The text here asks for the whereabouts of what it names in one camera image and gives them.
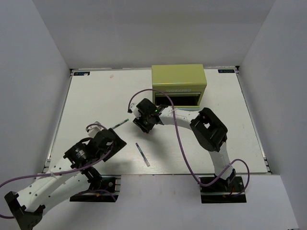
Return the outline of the green refill pen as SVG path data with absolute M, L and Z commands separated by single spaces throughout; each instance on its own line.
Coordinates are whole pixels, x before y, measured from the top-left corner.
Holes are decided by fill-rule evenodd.
M 129 121 L 129 119 L 127 118 L 127 119 L 125 119 L 125 120 L 119 122 L 118 124 L 112 126 L 112 129 L 116 129 L 116 128 L 118 128 L 119 126 L 123 125 L 124 123 L 126 123 L 126 122 L 128 122 L 128 121 Z

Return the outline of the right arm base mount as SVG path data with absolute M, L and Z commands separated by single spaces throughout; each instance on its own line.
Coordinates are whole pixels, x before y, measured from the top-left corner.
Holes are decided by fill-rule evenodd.
M 211 186 L 201 186 L 201 203 L 202 204 L 230 204 L 230 203 L 246 203 L 243 179 L 236 176 L 229 187 L 216 182 Z

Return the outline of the green metal tool chest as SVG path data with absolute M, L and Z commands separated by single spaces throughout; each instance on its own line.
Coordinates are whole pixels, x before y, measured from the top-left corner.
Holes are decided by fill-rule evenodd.
M 207 86 L 202 64 L 152 65 L 153 103 L 183 110 L 199 110 Z

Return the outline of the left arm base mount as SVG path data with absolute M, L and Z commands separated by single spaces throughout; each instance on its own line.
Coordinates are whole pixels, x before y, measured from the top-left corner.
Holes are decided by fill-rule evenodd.
M 89 183 L 86 190 L 70 197 L 70 202 L 113 203 L 120 192 L 121 176 L 102 176 L 96 182 Z

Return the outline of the blue refill pen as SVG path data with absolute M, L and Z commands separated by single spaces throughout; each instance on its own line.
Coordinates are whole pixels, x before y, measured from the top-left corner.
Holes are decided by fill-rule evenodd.
M 144 155 L 142 149 L 140 148 L 139 144 L 138 144 L 138 143 L 135 143 L 135 144 L 136 144 L 136 147 L 137 147 L 137 149 L 139 150 L 139 152 L 140 152 L 140 154 L 141 154 L 141 156 L 142 156 L 142 158 L 143 158 L 143 160 L 144 160 L 146 166 L 147 166 L 147 167 L 150 167 L 150 163 L 148 162 L 147 158 L 145 157 L 145 155 Z

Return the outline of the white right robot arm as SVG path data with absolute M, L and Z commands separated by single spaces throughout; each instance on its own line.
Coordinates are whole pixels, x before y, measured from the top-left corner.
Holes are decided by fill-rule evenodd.
M 191 130 L 200 146 L 210 154 L 217 187 L 222 191 L 233 187 L 236 172 L 226 148 L 228 130 L 211 109 L 178 110 L 168 105 L 156 106 L 145 98 L 138 104 L 129 104 L 128 112 L 135 115 L 133 123 L 144 133 L 149 133 L 155 125 L 177 125 Z

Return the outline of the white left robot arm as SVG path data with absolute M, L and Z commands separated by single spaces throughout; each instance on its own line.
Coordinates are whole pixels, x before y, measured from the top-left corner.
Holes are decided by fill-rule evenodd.
M 33 229 L 50 209 L 76 194 L 103 192 L 113 198 L 112 179 L 103 177 L 94 165 L 107 161 L 126 144 L 111 128 L 96 131 L 74 144 L 31 185 L 7 193 L 4 199 L 19 228 Z

